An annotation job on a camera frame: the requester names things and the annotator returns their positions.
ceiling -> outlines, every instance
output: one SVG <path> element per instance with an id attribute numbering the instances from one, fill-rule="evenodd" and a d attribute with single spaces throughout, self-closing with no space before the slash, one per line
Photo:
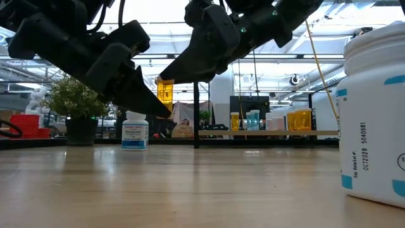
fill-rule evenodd
<path id="1" fill-rule="evenodd" d="M 123 21 L 138 20 L 151 38 L 151 47 L 144 53 L 145 59 L 134 59 L 134 61 L 136 65 L 142 66 L 145 83 L 153 91 L 156 90 L 154 78 L 173 61 L 166 59 L 167 54 L 180 54 L 189 44 L 192 28 L 184 23 L 184 7 L 188 2 L 189 0 L 131 0 L 126 2 Z M 351 40 L 353 34 L 359 32 L 362 27 L 379 29 L 395 21 L 405 19 L 404 13 L 396 1 L 351 2 L 325 1 L 319 10 L 308 18 L 316 52 L 339 56 L 334 61 L 322 62 L 321 71 L 324 75 L 333 77 L 334 71 L 342 68 L 344 61 L 341 54 L 344 51 L 344 46 Z M 107 10 L 104 25 L 101 27 L 101 30 L 107 34 L 118 28 L 118 6 L 119 0 L 116 0 L 113 7 Z M 12 32 L 0 28 L 0 34 L 9 37 Z M 63 73 L 58 68 L 44 60 L 11 60 L 5 57 L 8 54 L 5 46 L 0 46 L 0 54 L 3 55 L 1 63 L 38 75 L 38 78 L 35 79 L 35 77 L 26 77 L 26 75 L 21 74 L 21 79 L 58 80 L 63 77 Z M 147 54 L 154 54 L 154 56 L 148 58 Z M 291 55 L 281 55 L 313 54 L 305 24 L 294 31 L 294 38 L 284 47 L 279 48 L 274 41 L 270 41 L 257 48 L 254 54 L 257 57 L 256 67 L 253 61 L 249 61 L 247 58 L 241 60 L 240 63 L 236 61 L 228 66 L 234 72 L 236 89 L 241 88 L 242 91 L 254 92 L 256 82 L 259 90 L 263 91 L 267 89 L 293 89 L 289 85 L 289 79 L 293 75 L 305 79 L 301 80 L 295 89 L 307 87 L 312 89 L 313 85 L 319 81 L 320 75 L 314 60 L 292 60 L 290 59 Z M 269 54 L 278 54 L 278 56 L 275 59 L 266 58 Z M 6 75 L 1 74 L 0 78 L 7 79 Z M 182 100 L 192 99 L 192 84 L 176 85 L 175 90 L 180 91 L 176 92 L 178 95 L 175 95 L 175 99 L 176 97 Z M 201 99 L 205 99 L 207 96 L 204 94 L 206 90 L 208 90 L 208 85 L 201 84 Z"/>

bottle label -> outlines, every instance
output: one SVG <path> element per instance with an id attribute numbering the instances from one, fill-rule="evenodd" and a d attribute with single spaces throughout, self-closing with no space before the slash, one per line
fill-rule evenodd
<path id="1" fill-rule="evenodd" d="M 147 149 L 149 126 L 146 124 L 122 125 L 122 149 Z"/>

wooden shelf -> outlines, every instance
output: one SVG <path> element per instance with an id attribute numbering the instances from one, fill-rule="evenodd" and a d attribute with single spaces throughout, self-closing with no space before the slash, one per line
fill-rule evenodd
<path id="1" fill-rule="evenodd" d="M 200 136 L 337 136 L 337 130 L 199 130 Z"/>

yellow container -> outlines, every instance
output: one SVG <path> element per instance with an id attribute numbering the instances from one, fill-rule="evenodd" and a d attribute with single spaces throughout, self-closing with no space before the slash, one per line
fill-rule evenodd
<path id="1" fill-rule="evenodd" d="M 173 80 L 158 80 L 158 99 L 173 111 Z"/>
<path id="2" fill-rule="evenodd" d="M 294 111 L 287 113 L 288 130 L 297 130 L 296 127 L 296 113 Z"/>
<path id="3" fill-rule="evenodd" d="M 230 114 L 230 126 L 234 131 L 239 130 L 239 113 Z"/>
<path id="4" fill-rule="evenodd" d="M 312 109 L 305 108 L 296 111 L 296 128 L 297 130 L 311 130 L 311 112 Z"/>

robotic arm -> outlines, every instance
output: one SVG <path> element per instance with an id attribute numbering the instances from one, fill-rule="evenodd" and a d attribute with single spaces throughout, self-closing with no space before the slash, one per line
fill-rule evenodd
<path id="1" fill-rule="evenodd" d="M 185 22 L 193 27 L 189 47 L 160 75 L 176 84 L 209 82 L 229 63 L 274 39 L 279 47 L 323 0 L 226 0 L 232 13 L 210 0 L 191 0 Z M 50 61 L 99 94 L 103 101 L 140 113 L 170 112 L 143 82 L 131 58 L 149 48 L 149 36 L 134 20 L 109 35 L 97 32 L 114 0 L 0 0 L 0 26 L 15 31 L 12 58 Z M 101 23 L 86 31 L 102 8 Z"/>

